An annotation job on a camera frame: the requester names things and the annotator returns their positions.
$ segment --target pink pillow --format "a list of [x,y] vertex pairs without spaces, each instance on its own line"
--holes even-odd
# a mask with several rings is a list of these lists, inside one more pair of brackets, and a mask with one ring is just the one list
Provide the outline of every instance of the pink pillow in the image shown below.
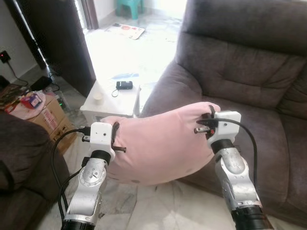
[[109,116],[102,122],[120,123],[114,146],[127,147],[116,152],[108,175],[125,184],[153,185],[190,175],[213,157],[205,134],[194,134],[196,121],[211,113],[209,102],[190,104],[147,118]]

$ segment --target gray sofa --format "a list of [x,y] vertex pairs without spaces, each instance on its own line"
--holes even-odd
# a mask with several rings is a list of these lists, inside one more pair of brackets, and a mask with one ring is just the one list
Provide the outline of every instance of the gray sofa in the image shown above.
[[[52,146],[41,126],[0,111],[0,229],[34,230],[57,199]],[[63,182],[69,172],[58,152],[55,165]]]
[[[307,2],[188,0],[175,60],[142,117],[199,101],[239,111],[255,136],[266,213],[307,227]],[[253,149],[236,138],[253,175]],[[214,161],[182,181],[221,195]]]

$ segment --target door frame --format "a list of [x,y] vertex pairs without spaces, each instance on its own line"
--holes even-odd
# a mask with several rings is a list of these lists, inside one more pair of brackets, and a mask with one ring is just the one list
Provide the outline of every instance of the door frame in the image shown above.
[[33,40],[31,34],[28,31],[28,28],[26,27],[26,25],[24,24],[24,20],[22,18],[22,16],[20,15],[14,0],[4,0],[4,2],[6,3],[7,7],[9,8],[9,11],[11,13],[11,16],[13,17],[18,29],[20,30],[21,34],[23,35],[25,42],[27,43],[28,47],[30,48],[30,51],[33,55],[33,57],[35,58],[36,62],[38,63],[39,67],[41,69],[45,69],[46,68],[46,63],[43,60],[43,57],[41,56],[41,54],[38,51],[38,46],[35,42],[35,40]]
[[94,0],[77,0],[81,3],[87,29],[95,30],[99,28]]

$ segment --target black cable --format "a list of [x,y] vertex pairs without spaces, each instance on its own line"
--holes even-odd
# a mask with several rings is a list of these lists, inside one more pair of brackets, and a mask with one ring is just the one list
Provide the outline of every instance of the black cable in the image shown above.
[[27,86],[27,85],[29,84],[29,82],[27,82],[26,80],[19,79],[19,78],[16,76],[15,71],[13,70],[13,68],[12,68],[12,66],[11,66],[11,64],[10,64],[10,61],[8,61],[7,63],[8,63],[8,65],[9,65],[9,67],[10,67],[10,69],[11,69],[11,71],[12,71],[14,77],[15,77],[17,80],[20,80],[20,81],[25,82],[26,85],[23,85],[23,86]]
[[[55,155],[55,153],[56,153],[57,146],[58,146],[59,142],[60,142],[65,136],[67,136],[68,134],[74,133],[74,132],[82,132],[82,130],[83,130],[82,128],[79,128],[79,129],[73,129],[73,130],[70,130],[70,131],[64,133],[59,139],[57,139],[57,141],[55,142],[55,144],[54,144],[54,146],[53,146],[53,148],[52,148],[51,168],[52,168],[52,172],[53,172],[54,178],[56,179],[59,188],[61,188],[61,182],[59,181],[59,176],[58,176],[57,171],[56,171],[56,169],[55,169],[55,167],[54,167],[54,155]],[[63,202],[64,202],[65,209],[67,209],[67,208],[68,208],[68,204],[67,204],[67,199],[66,199],[65,194],[62,195],[62,197],[63,197]]]
[[53,85],[57,86],[58,88],[56,90],[54,90],[53,92],[59,91],[59,85],[52,83]]
[[247,132],[247,134],[249,135],[251,142],[253,143],[253,148],[254,148],[254,186],[255,186],[255,189],[257,190],[257,186],[258,186],[258,181],[257,181],[258,151],[257,151],[257,144],[256,144],[254,136],[249,131],[249,129],[246,128],[243,124],[241,124],[240,122],[234,121],[234,120],[230,120],[230,119],[209,118],[209,119],[198,120],[196,123],[200,124],[200,125],[204,125],[204,122],[207,123],[207,122],[213,122],[213,121],[222,121],[222,122],[229,122],[229,123],[236,124],[236,125],[242,127]]
[[[48,75],[49,75],[49,78],[50,78],[51,80],[52,80],[52,76],[58,76],[58,77],[60,76],[59,74],[57,74],[57,73],[55,73],[55,72],[52,72],[52,71],[50,71],[50,72],[48,73]],[[59,85],[57,85],[57,84],[54,83],[53,81],[52,81],[52,84],[58,87],[58,88],[57,88],[56,90],[54,90],[53,92],[59,91]]]
[[118,90],[118,89],[114,89],[113,92],[111,93],[112,97],[117,97],[118,94],[119,94],[119,90]]
[[79,172],[81,171],[81,169],[78,170],[77,172],[75,172],[75,173],[74,173],[73,175],[71,175],[69,178],[67,178],[67,179],[64,181],[64,183],[62,184],[62,186],[61,186],[61,188],[60,188],[60,190],[59,190],[58,206],[59,206],[59,212],[60,212],[60,214],[61,214],[61,219],[62,219],[62,221],[64,220],[64,212],[63,212],[63,207],[62,207],[62,203],[61,203],[61,197],[62,197],[63,194],[64,194],[64,190],[65,190],[65,188],[67,187],[68,182],[69,182],[73,177],[75,177],[76,175],[78,175]]

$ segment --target teal stool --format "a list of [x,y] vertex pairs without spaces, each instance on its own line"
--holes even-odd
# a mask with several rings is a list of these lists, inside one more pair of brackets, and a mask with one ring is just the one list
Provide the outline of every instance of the teal stool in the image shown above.
[[129,6],[131,9],[132,19],[136,20],[139,18],[138,6],[141,3],[141,11],[144,12],[143,0],[117,0],[116,15],[120,16],[122,5]]

